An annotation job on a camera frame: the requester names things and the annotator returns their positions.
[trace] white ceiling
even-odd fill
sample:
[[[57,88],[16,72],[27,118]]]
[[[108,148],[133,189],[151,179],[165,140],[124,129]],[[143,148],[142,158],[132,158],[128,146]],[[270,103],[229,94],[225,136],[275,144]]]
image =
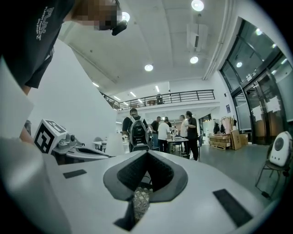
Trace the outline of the white ceiling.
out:
[[[191,0],[120,0],[130,20],[119,35],[67,22],[59,39],[73,48],[86,73],[107,95],[158,81],[201,79],[215,50],[225,8],[225,0],[202,1],[205,8],[198,17]],[[189,23],[208,26],[207,49],[201,53],[187,48]],[[190,64],[195,55],[199,62]],[[152,72],[144,70],[146,64],[153,64]]]
[[[119,99],[121,99],[121,101],[129,101],[133,99],[139,99],[142,97],[155,96],[158,93],[166,94],[168,93],[168,91],[169,91],[169,82],[162,82],[162,83],[154,83],[154,84],[126,90],[125,92],[112,95],[111,97],[114,98],[114,96],[116,96]]]

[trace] printed shirt logo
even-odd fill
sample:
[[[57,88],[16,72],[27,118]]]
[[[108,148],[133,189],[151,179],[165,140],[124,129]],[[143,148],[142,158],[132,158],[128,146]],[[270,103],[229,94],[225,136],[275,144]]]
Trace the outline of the printed shirt logo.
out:
[[[49,18],[53,12],[54,8],[48,8],[45,7],[45,10],[43,12],[42,18],[38,19],[37,22],[37,29],[36,29],[36,33],[37,33],[37,39],[41,40],[42,38],[42,34],[46,32],[46,27],[47,27],[47,18]]]

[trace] wooden pallet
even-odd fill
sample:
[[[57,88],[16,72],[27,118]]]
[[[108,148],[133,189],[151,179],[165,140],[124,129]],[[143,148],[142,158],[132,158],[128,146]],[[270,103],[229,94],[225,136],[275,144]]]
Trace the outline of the wooden pallet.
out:
[[[214,147],[214,148],[217,148],[217,149],[222,149],[222,150],[226,150],[229,148],[229,146],[227,147],[223,147],[223,146],[218,146],[218,145],[214,145],[214,144],[210,144],[210,146]]]

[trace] white shirt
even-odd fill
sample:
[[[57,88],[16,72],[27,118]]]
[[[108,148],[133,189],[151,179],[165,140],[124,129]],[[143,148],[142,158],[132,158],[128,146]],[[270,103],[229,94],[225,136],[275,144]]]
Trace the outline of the white shirt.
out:
[[[166,124],[164,122],[159,125],[159,128],[157,129],[157,131],[159,132],[159,135],[157,138],[159,140],[166,140],[167,134],[170,132],[170,128],[169,128],[168,124]]]
[[[186,119],[183,120],[181,124],[181,130],[180,130],[181,137],[187,137],[187,125],[188,125],[188,121]]]

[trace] bag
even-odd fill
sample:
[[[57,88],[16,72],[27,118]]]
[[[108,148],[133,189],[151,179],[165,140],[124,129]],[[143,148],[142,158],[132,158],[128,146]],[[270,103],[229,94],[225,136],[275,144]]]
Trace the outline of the bag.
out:
[[[217,134],[218,131],[220,131],[220,128],[219,128],[219,124],[216,122],[214,127],[214,134]]]
[[[220,131],[221,131],[221,133],[222,133],[222,134],[225,134],[225,133],[226,133],[226,132],[225,132],[224,125],[223,125],[223,124],[221,124],[221,130],[220,130]]]
[[[149,136],[145,124],[143,123],[144,118],[135,120],[131,116],[132,125],[129,130],[129,140],[133,146],[137,144],[147,144]]]

